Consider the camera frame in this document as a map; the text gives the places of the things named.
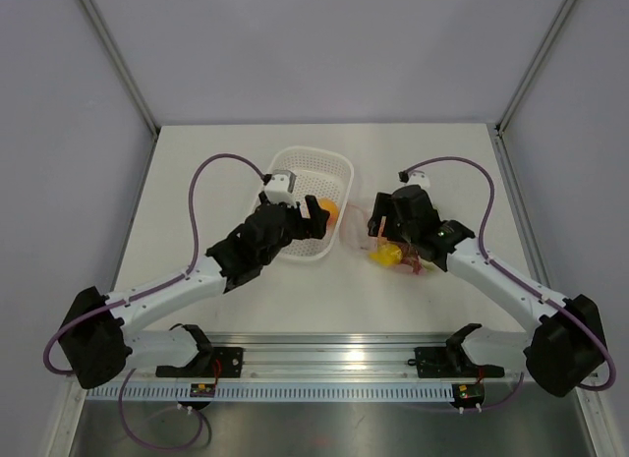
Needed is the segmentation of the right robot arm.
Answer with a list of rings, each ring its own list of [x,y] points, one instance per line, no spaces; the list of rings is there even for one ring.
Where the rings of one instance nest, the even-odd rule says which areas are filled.
[[[444,220],[417,184],[378,193],[368,222],[371,237],[402,244],[443,272],[467,282],[508,313],[519,333],[469,323],[443,347],[443,365],[458,374],[483,368],[527,371],[547,393],[563,397],[600,366],[615,381],[600,312],[589,297],[568,298],[503,264],[481,235]]]

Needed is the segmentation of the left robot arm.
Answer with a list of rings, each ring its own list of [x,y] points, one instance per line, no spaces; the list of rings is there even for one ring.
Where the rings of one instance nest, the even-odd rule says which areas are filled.
[[[256,279],[292,242],[323,238],[330,214],[315,197],[305,201],[306,213],[296,205],[263,201],[191,270],[161,285],[106,295],[94,287],[80,292],[58,339],[80,386],[93,389],[133,369],[153,368],[159,377],[215,375],[213,346],[199,326],[154,331],[150,325]]]

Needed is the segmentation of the fake orange fruit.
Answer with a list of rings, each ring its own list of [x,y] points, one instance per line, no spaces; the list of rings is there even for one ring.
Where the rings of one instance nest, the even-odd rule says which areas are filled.
[[[329,229],[331,229],[333,226],[336,225],[338,221],[338,217],[340,214],[340,209],[338,205],[333,200],[326,199],[326,198],[318,198],[317,202],[318,202],[318,206],[322,210],[328,212],[328,219],[326,221],[326,226]]]

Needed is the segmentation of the clear zip top bag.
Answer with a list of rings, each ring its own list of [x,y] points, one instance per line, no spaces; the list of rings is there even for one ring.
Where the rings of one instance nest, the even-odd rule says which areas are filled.
[[[370,259],[370,252],[374,251],[377,246],[383,245],[386,243],[395,244],[399,246],[402,251],[410,250],[412,248],[406,243],[393,242],[387,240],[382,234],[382,228],[384,227],[384,222],[381,222],[379,233],[376,237],[370,237],[368,235],[368,221],[371,217],[371,212],[367,210],[365,207],[359,204],[349,203],[345,209],[345,214],[343,220],[341,221],[339,228],[339,241],[341,244],[350,250],[354,255],[368,260],[371,264],[376,265],[378,267],[384,268],[388,271],[396,272],[399,274],[405,274],[401,271],[399,265],[395,265],[392,267],[384,267],[377,262]]]

